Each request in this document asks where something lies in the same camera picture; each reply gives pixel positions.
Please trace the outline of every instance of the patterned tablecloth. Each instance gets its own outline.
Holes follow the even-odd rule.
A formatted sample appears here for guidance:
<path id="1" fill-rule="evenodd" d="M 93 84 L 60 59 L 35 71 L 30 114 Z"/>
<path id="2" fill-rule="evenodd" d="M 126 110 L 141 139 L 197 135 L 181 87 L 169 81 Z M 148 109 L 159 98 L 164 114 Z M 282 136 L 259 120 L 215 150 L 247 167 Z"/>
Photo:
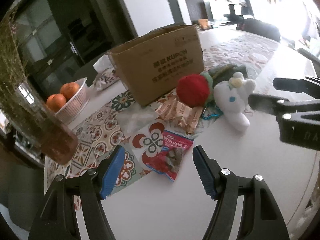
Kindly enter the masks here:
<path id="1" fill-rule="evenodd" d="M 279 43 L 275 41 L 245 33 L 228 42 L 203 48 L 204 70 L 228 63 L 245 65 L 248 77 L 256 79 L 278 46 Z M 67 165 L 62 166 L 48 159 L 45 174 L 47 186 L 50 186 L 58 174 L 71 178 L 81 176 L 90 168 L 96 168 L 116 145 L 124 146 L 126 152 L 125 162 L 112 194 L 148 174 L 150 170 L 143 160 L 160 152 L 163 145 L 162 132 L 169 125 L 158 118 L 155 109 L 175 94 L 174 89 L 145 108 L 135 102 L 129 91 L 106 103 L 73 129 L 79 144 L 73 159 Z M 215 119 L 201 119 L 193 138 L 205 131 L 214 121 Z M 79 196 L 75 196 L 75 208 L 81 208 Z"/>

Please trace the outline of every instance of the red plush ball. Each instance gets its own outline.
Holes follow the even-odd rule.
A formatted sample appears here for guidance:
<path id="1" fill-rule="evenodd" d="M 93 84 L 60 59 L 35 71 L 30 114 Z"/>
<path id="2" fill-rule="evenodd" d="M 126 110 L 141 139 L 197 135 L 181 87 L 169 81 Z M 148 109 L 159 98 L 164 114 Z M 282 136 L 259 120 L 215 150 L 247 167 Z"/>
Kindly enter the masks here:
<path id="1" fill-rule="evenodd" d="M 177 96 L 182 103 L 190 107 L 204 106 L 209 94 L 208 82 L 199 74 L 188 75 L 178 81 Z"/>

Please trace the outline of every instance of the cardboard box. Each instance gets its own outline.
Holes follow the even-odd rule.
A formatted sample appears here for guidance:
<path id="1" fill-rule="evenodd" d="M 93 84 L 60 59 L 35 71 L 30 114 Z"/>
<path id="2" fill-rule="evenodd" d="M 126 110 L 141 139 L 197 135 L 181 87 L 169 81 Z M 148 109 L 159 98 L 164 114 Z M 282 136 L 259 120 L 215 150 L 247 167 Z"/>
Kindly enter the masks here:
<path id="1" fill-rule="evenodd" d="M 122 82 L 142 106 L 177 86 L 186 75 L 204 69 L 195 26 L 152 31 L 107 52 Z"/>

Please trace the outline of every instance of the white basket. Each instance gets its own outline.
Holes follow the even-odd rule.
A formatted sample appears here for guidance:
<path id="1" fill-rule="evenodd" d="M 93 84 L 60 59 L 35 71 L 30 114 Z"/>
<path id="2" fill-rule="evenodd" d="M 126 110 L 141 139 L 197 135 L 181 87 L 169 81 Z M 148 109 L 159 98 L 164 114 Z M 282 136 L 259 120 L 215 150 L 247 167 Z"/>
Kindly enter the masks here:
<path id="1" fill-rule="evenodd" d="M 84 109 L 89 101 L 87 78 L 76 81 L 80 86 L 77 93 L 55 114 L 64 124 L 68 125 Z"/>

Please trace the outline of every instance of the plush toy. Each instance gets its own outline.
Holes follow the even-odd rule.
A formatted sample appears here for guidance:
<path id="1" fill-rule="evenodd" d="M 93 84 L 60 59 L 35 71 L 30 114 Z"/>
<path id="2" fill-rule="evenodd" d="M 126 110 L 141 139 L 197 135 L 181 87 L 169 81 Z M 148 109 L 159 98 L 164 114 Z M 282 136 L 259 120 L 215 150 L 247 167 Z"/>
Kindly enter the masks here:
<path id="1" fill-rule="evenodd" d="M 248 97 L 255 87 L 254 80 L 245 80 L 241 72 L 236 72 L 229 81 L 222 81 L 213 88 L 216 105 L 228 122 L 238 131 L 243 132 L 250 125 L 243 112 L 248 105 Z"/>
<path id="2" fill-rule="evenodd" d="M 215 100 L 228 122 L 237 130 L 245 131 L 250 123 L 243 111 L 248 105 L 248 96 L 255 89 L 255 81 L 244 79 L 241 72 L 228 73 L 228 77 L 220 74 L 220 78 L 225 81 L 217 84 L 209 73 L 185 76 L 178 81 L 177 96 L 190 107 L 207 106 Z"/>

